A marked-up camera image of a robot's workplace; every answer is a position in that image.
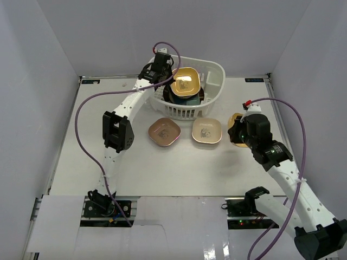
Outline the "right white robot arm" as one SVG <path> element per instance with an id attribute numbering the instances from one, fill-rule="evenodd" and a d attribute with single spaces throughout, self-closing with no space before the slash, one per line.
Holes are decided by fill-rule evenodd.
<path id="1" fill-rule="evenodd" d="M 235 113 L 228 122 L 228 134 L 234 145 L 246 146 L 281 187 L 294 205 L 289 208 L 276 201 L 266 188 L 259 186 L 246 192 L 245 210 L 251 216 L 270 217 L 294 240 L 304 259 L 321 259 L 346 244 L 346 220 L 338 220 L 317 198 L 299 170 L 287 147 L 273 139 L 271 124 L 263 114 L 243 116 Z"/>

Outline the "brown square panda plate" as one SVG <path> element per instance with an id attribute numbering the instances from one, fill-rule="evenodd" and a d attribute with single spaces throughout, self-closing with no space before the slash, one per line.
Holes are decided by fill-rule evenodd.
<path id="1" fill-rule="evenodd" d="M 180 136 L 181 128 L 169 118 L 160 118 L 148 129 L 148 135 L 160 147 L 168 147 Z"/>

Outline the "yellow square panda plate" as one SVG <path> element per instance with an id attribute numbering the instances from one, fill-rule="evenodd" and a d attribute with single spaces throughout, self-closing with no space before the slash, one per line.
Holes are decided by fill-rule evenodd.
<path id="1" fill-rule="evenodd" d="M 235 120 L 237 118 L 242 118 L 243 114 L 241 113 L 234 113 L 229 119 L 228 119 L 228 129 L 232 128 L 235 125 Z M 233 143 L 233 145 L 237 146 L 237 147 L 241 147 L 241 148 L 247 148 L 246 144 L 236 144 Z"/>
<path id="2" fill-rule="evenodd" d="M 174 82 L 170 86 L 177 97 L 187 99 L 198 94 L 201 84 L 196 69 L 192 67 L 176 68 L 172 73 Z"/>

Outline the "cream square panda plate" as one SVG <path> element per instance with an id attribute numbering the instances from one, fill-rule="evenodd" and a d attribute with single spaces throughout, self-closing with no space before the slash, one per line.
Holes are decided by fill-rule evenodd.
<path id="1" fill-rule="evenodd" d="M 192 125 L 192 138 L 202 144 L 217 144 L 222 139 L 222 125 L 213 118 L 197 118 Z"/>

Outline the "dark blue leaf-shaped plate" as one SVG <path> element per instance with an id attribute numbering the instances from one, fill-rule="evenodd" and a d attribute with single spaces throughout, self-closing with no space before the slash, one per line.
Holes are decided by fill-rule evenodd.
<path id="1" fill-rule="evenodd" d="M 189 99 L 192 96 L 190 96 L 188 98 L 183 98 L 183 97 L 176 96 L 175 94 L 170 94 L 169 97 L 170 97 L 170 100 L 171 100 L 172 103 L 177 104 L 177 105 L 187 106 L 186 105 L 186 99 Z"/>

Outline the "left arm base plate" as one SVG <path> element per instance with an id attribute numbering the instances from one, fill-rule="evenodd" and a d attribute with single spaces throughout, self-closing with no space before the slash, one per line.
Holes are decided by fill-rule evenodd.
<path id="1" fill-rule="evenodd" d="M 126 218 L 134 223 L 137 204 L 131 200 L 119 200 L 118 204 L 122 208 Z M 80 221 L 81 227 L 89 228 L 129 228 L 127 220 L 123 217 L 119 209 L 111 202 L 107 210 L 102 209 L 95 203 L 86 200 Z"/>

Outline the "round black-rimmed plate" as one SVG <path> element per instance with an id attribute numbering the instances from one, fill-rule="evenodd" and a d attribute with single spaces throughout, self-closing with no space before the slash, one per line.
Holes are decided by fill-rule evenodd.
<path id="1" fill-rule="evenodd" d="M 170 100 L 170 97 L 169 97 L 170 94 L 174 94 L 173 91 L 171 90 L 171 87 L 170 86 L 165 86 L 164 90 L 163 90 L 164 101 L 172 103 L 171 100 Z M 202 88 L 198 92 L 198 95 L 200 97 L 200 102 L 202 102 L 204 100 L 204 90 Z"/>

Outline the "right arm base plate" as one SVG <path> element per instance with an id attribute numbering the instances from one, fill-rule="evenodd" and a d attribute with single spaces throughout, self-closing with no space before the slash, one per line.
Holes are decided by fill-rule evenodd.
<path id="1" fill-rule="evenodd" d="M 229 230 L 257 230 L 267 229 L 272 224 L 278 229 L 270 218 L 260 213 L 251 213 L 244 202 L 244 197 L 226 198 L 221 205 L 221 209 L 227 214 L 227 224 Z"/>

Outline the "light teal rectangular divided plate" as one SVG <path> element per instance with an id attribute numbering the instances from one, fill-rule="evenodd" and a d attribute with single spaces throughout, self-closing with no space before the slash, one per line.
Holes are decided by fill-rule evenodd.
<path id="1" fill-rule="evenodd" d="M 200 97 L 198 95 L 192 96 L 189 99 L 186 99 L 187 106 L 197 106 L 200 105 Z"/>

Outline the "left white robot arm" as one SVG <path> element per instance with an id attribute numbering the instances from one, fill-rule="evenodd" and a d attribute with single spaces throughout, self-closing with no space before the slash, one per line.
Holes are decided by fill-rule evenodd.
<path id="1" fill-rule="evenodd" d="M 99 183 L 95 190 L 88 192 L 88 198 L 102 216 L 123 213 L 118 203 L 114 202 L 116 188 L 110 187 L 116 172 L 116 163 L 131 147 L 134 141 L 132 121 L 142 105 L 161 86 L 174 82 L 171 55 L 157 52 L 154 60 L 146 64 L 127 97 L 113 111 L 106 111 L 102 116 L 102 138 L 105 145 L 104 161 L 98 162 L 101 169 Z"/>

